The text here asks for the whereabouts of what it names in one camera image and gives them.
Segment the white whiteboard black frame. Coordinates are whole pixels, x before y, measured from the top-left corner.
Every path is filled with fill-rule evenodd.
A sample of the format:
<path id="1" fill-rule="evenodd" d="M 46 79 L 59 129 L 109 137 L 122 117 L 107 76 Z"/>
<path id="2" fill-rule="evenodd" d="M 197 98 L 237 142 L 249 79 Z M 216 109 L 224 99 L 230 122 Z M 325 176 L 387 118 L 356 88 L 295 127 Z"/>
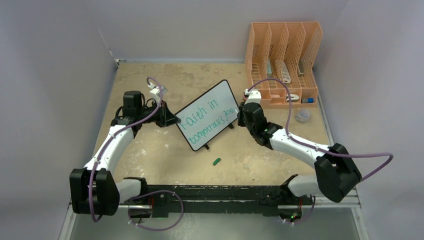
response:
<path id="1" fill-rule="evenodd" d="M 201 94 L 176 114 L 178 129 L 196 152 L 230 128 L 238 118 L 238 103 L 226 79 Z"/>

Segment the green marker cap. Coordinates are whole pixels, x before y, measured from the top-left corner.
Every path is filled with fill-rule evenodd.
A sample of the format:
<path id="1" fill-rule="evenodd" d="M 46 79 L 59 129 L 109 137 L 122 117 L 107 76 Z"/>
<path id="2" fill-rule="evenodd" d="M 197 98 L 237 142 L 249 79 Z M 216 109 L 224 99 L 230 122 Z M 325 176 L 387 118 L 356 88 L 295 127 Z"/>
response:
<path id="1" fill-rule="evenodd" d="M 212 164 L 216 166 L 221 161 L 221 158 L 217 158 Z"/>

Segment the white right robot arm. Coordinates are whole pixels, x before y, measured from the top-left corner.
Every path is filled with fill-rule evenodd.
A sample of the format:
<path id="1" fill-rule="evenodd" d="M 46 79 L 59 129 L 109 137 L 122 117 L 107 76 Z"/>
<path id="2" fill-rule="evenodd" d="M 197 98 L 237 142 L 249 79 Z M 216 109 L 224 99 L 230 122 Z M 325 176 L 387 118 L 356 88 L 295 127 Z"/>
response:
<path id="1" fill-rule="evenodd" d="M 363 179 L 343 145 L 318 144 L 291 134 L 282 126 L 267 121 L 258 103 L 241 105 L 237 115 L 237 124 L 247 128 L 257 144 L 286 153 L 314 169 L 314 174 L 294 174 L 280 186 L 284 202 L 292 204 L 303 196 L 323 195 L 339 203 Z"/>

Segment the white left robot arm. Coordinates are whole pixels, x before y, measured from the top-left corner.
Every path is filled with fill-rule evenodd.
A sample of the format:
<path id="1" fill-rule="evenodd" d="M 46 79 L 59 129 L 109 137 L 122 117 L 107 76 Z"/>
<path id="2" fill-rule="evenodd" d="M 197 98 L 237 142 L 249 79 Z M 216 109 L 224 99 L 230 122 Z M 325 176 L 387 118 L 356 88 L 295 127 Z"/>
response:
<path id="1" fill-rule="evenodd" d="M 131 199 L 138 205 L 148 201 L 145 178 L 126 177 L 116 182 L 113 171 L 143 124 L 154 123 L 164 128 L 180 122 L 163 100 L 165 89 L 154 87 L 149 93 L 151 105 L 140 91 L 126 91 L 97 153 L 83 168 L 71 171 L 69 183 L 74 213 L 92 215 L 94 221 L 98 221 L 102 216 L 114 215 L 119 204 L 125 201 Z"/>

